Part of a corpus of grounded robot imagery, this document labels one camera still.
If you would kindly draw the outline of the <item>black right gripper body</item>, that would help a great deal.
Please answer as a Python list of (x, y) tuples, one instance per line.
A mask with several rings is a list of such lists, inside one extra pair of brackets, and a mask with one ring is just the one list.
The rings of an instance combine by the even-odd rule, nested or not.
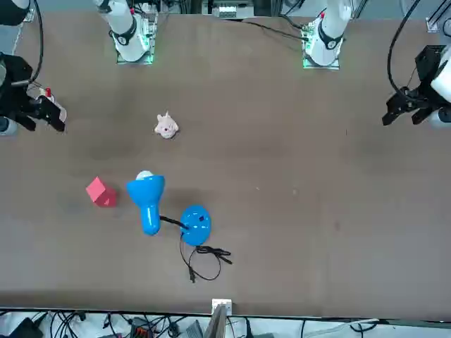
[(1, 116), (35, 117), (33, 98), (27, 94), (31, 74), (22, 57), (1, 52)]

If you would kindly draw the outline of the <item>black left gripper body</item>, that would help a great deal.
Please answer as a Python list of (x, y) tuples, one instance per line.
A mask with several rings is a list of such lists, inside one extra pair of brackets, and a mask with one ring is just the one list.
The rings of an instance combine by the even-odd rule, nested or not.
[(441, 94), (432, 88), (432, 81), (443, 67), (441, 58), (445, 55), (445, 45), (427, 45), (415, 58), (419, 86), (414, 89), (402, 87), (402, 94), (393, 96), (397, 106), (447, 106)]

